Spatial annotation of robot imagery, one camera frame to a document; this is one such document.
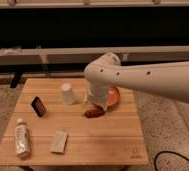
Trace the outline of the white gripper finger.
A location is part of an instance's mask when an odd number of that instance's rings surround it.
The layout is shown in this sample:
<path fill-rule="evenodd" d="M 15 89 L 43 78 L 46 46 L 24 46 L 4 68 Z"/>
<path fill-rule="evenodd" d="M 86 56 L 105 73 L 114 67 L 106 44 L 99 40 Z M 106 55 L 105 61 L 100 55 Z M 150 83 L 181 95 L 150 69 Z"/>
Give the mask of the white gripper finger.
<path fill-rule="evenodd" d="M 86 91 L 84 96 L 84 104 L 87 104 L 88 102 L 89 102 L 88 91 Z"/>
<path fill-rule="evenodd" d="M 101 102 L 101 103 L 99 103 L 99 106 L 100 106 L 105 112 L 107 111 L 108 106 L 107 106 L 107 103 L 106 103 L 106 102 Z"/>

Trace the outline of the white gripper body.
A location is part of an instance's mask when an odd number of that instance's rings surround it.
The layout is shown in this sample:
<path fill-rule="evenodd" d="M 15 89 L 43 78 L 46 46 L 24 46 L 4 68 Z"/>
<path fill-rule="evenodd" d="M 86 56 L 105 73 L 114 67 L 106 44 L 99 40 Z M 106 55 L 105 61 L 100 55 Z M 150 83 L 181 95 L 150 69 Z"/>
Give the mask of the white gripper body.
<path fill-rule="evenodd" d="M 106 103 L 109 95 L 109 88 L 104 86 L 90 86 L 88 99 L 92 103 Z"/>

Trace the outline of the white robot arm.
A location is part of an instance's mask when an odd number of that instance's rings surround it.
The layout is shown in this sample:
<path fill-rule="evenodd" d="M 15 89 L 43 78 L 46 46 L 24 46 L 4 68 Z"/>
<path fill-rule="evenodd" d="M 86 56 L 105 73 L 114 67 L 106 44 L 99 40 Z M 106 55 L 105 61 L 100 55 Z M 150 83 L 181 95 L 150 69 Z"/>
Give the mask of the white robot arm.
<path fill-rule="evenodd" d="M 89 82 L 86 100 L 106 109 L 112 86 L 150 93 L 189 104 L 189 61 L 122 66 L 114 53 L 105 53 L 84 69 Z"/>

